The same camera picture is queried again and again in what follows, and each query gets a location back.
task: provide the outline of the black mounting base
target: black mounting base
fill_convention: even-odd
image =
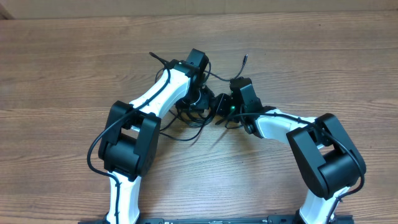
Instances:
[[[302,224],[295,221],[296,215],[270,215],[264,218],[207,218],[164,220],[163,218],[141,218],[137,224]],[[79,222],[79,224],[106,224],[104,220]],[[354,224],[352,215],[336,216],[333,224]]]

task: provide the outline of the black cable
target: black cable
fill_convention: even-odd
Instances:
[[[157,82],[157,76],[159,75],[160,71],[164,71],[164,67],[161,68],[159,71],[157,71],[156,76],[155,76],[155,83]]]
[[[188,115],[188,111],[186,111],[186,110],[182,110],[182,112],[184,112],[188,117],[189,117],[189,115]],[[210,124],[211,123],[211,121],[213,120],[213,118],[215,117],[215,114],[214,113],[210,113],[206,118],[205,118],[205,125],[207,125],[207,124]],[[201,127],[201,124],[202,124],[202,120],[200,120],[200,119],[198,119],[198,118],[195,118],[195,121],[192,121],[192,120],[186,120],[186,119],[184,119],[184,117],[180,114],[179,116],[178,116],[178,119],[180,120],[180,121],[182,121],[182,122],[184,122],[185,124],[187,124],[188,126],[190,126],[191,128],[200,128]]]
[[[202,119],[206,119],[204,116],[202,116],[200,113],[198,113],[198,116]]]
[[[206,118],[196,118],[196,117],[194,117],[189,110],[186,111],[185,114],[189,117],[189,119],[191,119],[191,121],[196,122],[196,123],[202,123],[203,119],[206,119]]]
[[[226,128],[226,129],[236,129],[235,127],[233,127],[233,128],[228,128],[228,123],[231,121],[229,118],[230,118],[234,113],[235,113],[235,109],[232,110],[226,117],[221,118],[219,121],[217,121],[217,122],[216,122],[216,125],[219,125],[219,124],[221,124],[222,122],[226,121],[226,124],[225,124],[225,128]]]
[[[91,154],[93,152],[94,147],[96,146],[96,144],[98,143],[98,141],[111,129],[113,128],[113,126],[117,125],[120,122],[126,122],[127,119],[129,119],[137,110],[145,107],[146,105],[148,105],[156,96],[158,96],[165,88],[166,86],[170,83],[170,79],[171,79],[171,73],[170,73],[170,68],[167,65],[166,61],[162,58],[159,58],[156,54],[149,52],[149,54],[156,58],[157,60],[159,60],[163,65],[164,68],[163,69],[167,69],[167,73],[168,73],[168,77],[166,82],[164,83],[164,85],[154,94],[152,95],[149,99],[147,99],[142,105],[138,106],[137,108],[134,108],[132,111],[126,113],[125,115],[123,115],[121,118],[119,118],[117,121],[115,121],[114,123],[112,123],[111,125],[109,125],[109,127],[107,127],[103,132],[101,132],[101,134],[99,134],[97,136],[97,138],[95,138],[95,140],[93,141],[93,143],[91,143],[90,148],[88,149],[87,152],[87,164],[88,167],[93,171],[96,172],[97,174],[101,174],[107,177],[112,178],[115,183],[116,183],[116,206],[115,206],[115,214],[114,216],[116,217],[116,224],[119,224],[119,197],[120,197],[120,181],[119,179],[112,174],[109,174],[107,172],[103,172],[100,171],[98,169],[96,169],[95,167],[93,167],[93,165],[91,164]]]
[[[240,124],[240,125],[238,125],[238,126],[228,127],[228,123],[229,123],[229,121],[227,121],[227,122],[225,123],[225,125],[224,125],[224,127],[225,127],[226,129],[238,129],[238,128],[242,128],[242,127],[243,127],[243,124]]]
[[[201,85],[204,85],[207,82],[207,79],[209,79],[211,72],[211,63],[209,62],[209,71],[207,72],[207,76],[205,77],[204,81],[201,83]]]
[[[237,79],[237,78],[241,75],[241,73],[242,73],[242,71],[243,71],[243,68],[244,68],[244,66],[245,66],[245,64],[246,64],[246,62],[247,62],[247,60],[248,60],[248,55],[246,54],[246,55],[244,56],[244,58],[243,58],[243,63],[242,63],[241,70],[239,71],[239,73],[238,73],[235,77],[230,78],[230,79],[221,78],[221,77],[219,77],[218,75],[216,75],[216,74],[214,74],[214,73],[212,73],[212,72],[208,72],[208,71],[206,71],[206,70],[205,70],[205,72],[208,72],[210,75],[213,75],[214,77],[218,78],[218,79],[221,80],[221,81],[230,82],[231,80]]]
[[[326,218],[326,223],[329,223],[329,222],[330,222],[330,218],[331,218],[333,212],[336,210],[336,207],[337,207],[338,202],[342,202],[341,199],[342,199],[343,197],[349,196],[349,195],[352,195],[352,194],[355,194],[356,192],[359,192],[359,191],[363,188],[363,186],[364,186],[364,184],[365,184],[365,175],[364,175],[364,173],[363,173],[363,171],[362,171],[361,166],[359,165],[358,160],[357,160],[357,159],[354,157],[354,155],[347,149],[347,147],[345,147],[345,146],[343,145],[343,143],[341,143],[339,140],[337,140],[337,138],[335,138],[334,136],[332,136],[331,134],[329,134],[329,133],[328,133],[327,131],[325,131],[324,129],[318,127],[316,124],[314,124],[314,123],[312,123],[312,122],[309,122],[309,121],[304,121],[304,120],[300,119],[299,117],[298,117],[298,118],[295,118],[295,117],[290,116],[290,115],[287,115],[287,114],[278,114],[278,113],[273,113],[273,114],[272,114],[272,113],[241,113],[241,114],[236,114],[236,115],[233,115],[233,116],[229,116],[228,120],[231,120],[231,119],[237,118],[237,117],[241,117],[241,118],[242,118],[243,116],[278,116],[278,117],[283,117],[283,118],[290,119],[290,120],[292,120],[292,121],[296,121],[296,122],[298,122],[298,123],[307,124],[307,125],[309,125],[309,126],[315,128],[317,131],[321,132],[325,137],[327,137],[327,138],[328,138],[329,140],[331,140],[333,143],[339,145],[339,147],[342,148],[342,150],[344,150],[345,153],[347,153],[347,155],[350,156],[350,158],[351,158],[351,159],[353,160],[353,162],[355,163],[356,168],[358,169],[358,172],[359,172],[361,181],[360,181],[359,185],[358,185],[354,190],[351,190],[351,191],[349,191],[349,192],[343,193],[343,194],[341,194],[341,195],[339,195],[339,196],[336,197],[336,200],[335,200],[335,202],[333,203],[333,206],[332,206],[331,210],[329,211],[329,214],[328,214],[328,216],[327,216],[327,218]]]
[[[178,118],[178,116],[177,116],[177,115],[174,116],[174,118],[171,120],[171,122],[170,122],[169,124],[167,124],[166,127],[160,129],[160,131],[164,131],[164,130],[166,130],[167,128],[169,128],[169,127],[172,125],[172,123]]]
[[[178,138],[175,138],[175,137],[170,136],[170,135],[165,134],[165,133],[159,133],[159,134],[164,135],[164,136],[166,136],[166,137],[168,137],[168,138],[170,138],[170,139],[173,139],[173,140],[175,140],[175,141],[191,141],[191,140],[194,140],[196,137],[199,136],[200,132],[202,131],[202,129],[203,129],[204,127],[205,127],[205,122],[203,122],[203,124],[202,124],[202,126],[200,127],[200,129],[199,129],[199,131],[197,132],[197,134],[196,134],[194,137],[188,138],[188,139],[178,139]]]

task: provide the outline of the robotic arm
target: robotic arm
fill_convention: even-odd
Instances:
[[[299,118],[265,106],[256,96],[249,78],[231,80],[231,96],[222,94],[217,102],[221,108],[241,108],[240,114],[254,113],[255,116],[238,116],[235,122],[243,124],[248,134],[259,138],[275,139],[288,144],[292,148],[298,168],[304,182],[309,188],[305,203],[295,217],[296,223],[324,224],[334,218],[334,205],[340,195],[345,194],[349,187],[358,180],[360,173],[366,171],[366,165],[357,148],[349,138],[338,119],[332,114],[324,114],[319,118]],[[331,141],[328,134],[350,149],[344,151]],[[334,150],[322,155],[319,149],[331,146]],[[351,153],[357,160],[348,155]]]
[[[281,220],[291,220],[291,223],[324,224],[329,213],[331,213],[330,220],[333,220],[336,198],[356,183],[359,173],[347,153],[335,142],[330,141],[323,132],[327,131],[327,134],[347,146],[363,173],[366,171],[363,158],[341,123],[332,114],[325,114],[319,118],[300,118],[283,113],[275,107],[263,107],[249,78],[231,79],[231,94],[223,93],[214,97],[205,86],[208,76],[205,76],[204,71],[208,62],[208,57],[203,52],[193,49],[186,61],[169,62],[169,71],[164,70],[160,80],[140,98],[129,104],[117,101],[111,107],[106,129],[109,127],[112,129],[103,136],[98,155],[104,160],[104,168],[110,175],[117,177],[120,185],[116,185],[115,180],[110,178],[111,206],[106,219],[98,223],[141,223],[138,209],[141,179],[147,174],[155,157],[161,118],[176,103],[195,110],[210,107],[214,114],[223,117],[223,120],[217,123],[224,120],[241,123],[248,134],[289,144],[309,191],[305,203],[297,211],[296,216]],[[169,83],[167,83],[168,72],[170,72]],[[157,96],[148,102],[148,99],[154,95]],[[114,125],[115,121],[128,113],[132,113],[129,119]],[[137,139],[122,134],[121,128],[138,131]],[[335,149],[321,155],[319,149],[332,144]],[[118,187],[120,187],[119,197],[117,197]]]

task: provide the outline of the black bracket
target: black bracket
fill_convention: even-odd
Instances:
[[[336,116],[324,114],[315,120],[315,124],[343,143],[358,161],[362,172],[366,172],[365,161]],[[358,180],[356,164],[338,145],[333,145],[334,150],[327,154],[321,154],[318,145],[331,145],[322,133],[307,126],[286,136],[305,184],[317,197],[328,200],[336,191],[351,187]]]
[[[203,72],[208,63],[209,58],[206,54],[197,49],[192,49],[185,61],[172,60],[170,62],[170,65],[174,69],[183,72],[191,79],[189,91],[186,97],[182,98],[180,101],[184,101],[187,105],[191,105],[200,99],[200,91],[205,84],[206,77]]]
[[[137,224],[305,224],[299,211],[295,215],[269,215],[258,218],[204,218],[164,220],[163,218],[139,218]],[[79,222],[78,224],[109,224],[103,220]],[[337,215],[332,224],[354,224],[352,215]]]
[[[133,110],[132,105],[121,101],[111,107],[105,128]],[[151,167],[157,149],[161,119],[154,113],[137,110],[130,118],[113,126],[102,138],[98,157],[104,160],[104,168],[116,171],[134,181],[145,176]],[[137,139],[122,134],[121,128],[140,128]]]
[[[210,107],[210,100],[214,98],[214,93],[204,86],[197,90],[196,101],[191,101],[187,98],[182,98],[175,103],[177,109],[190,110],[192,112],[203,113]]]
[[[212,105],[216,110],[216,114],[222,117],[240,113],[265,113],[275,109],[273,106],[262,106],[260,98],[256,96],[252,81],[250,78],[239,77],[232,79],[229,85],[231,96],[223,93],[212,100]],[[262,138],[256,128],[256,119],[259,116],[247,116],[243,118],[235,118],[235,123],[241,122],[248,134]]]

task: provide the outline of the tabletop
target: tabletop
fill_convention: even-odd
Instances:
[[[225,78],[248,54],[242,76],[263,105],[335,114],[368,168],[337,214],[398,222],[397,11],[0,21],[0,222],[102,218],[109,180],[89,170],[88,147],[115,101],[153,85],[162,66],[148,52],[183,60],[192,48]],[[229,92],[214,77],[208,86]],[[166,130],[196,132],[179,121]],[[196,141],[159,137],[139,208],[145,217],[264,217],[294,214],[306,193],[290,147],[213,121]]]

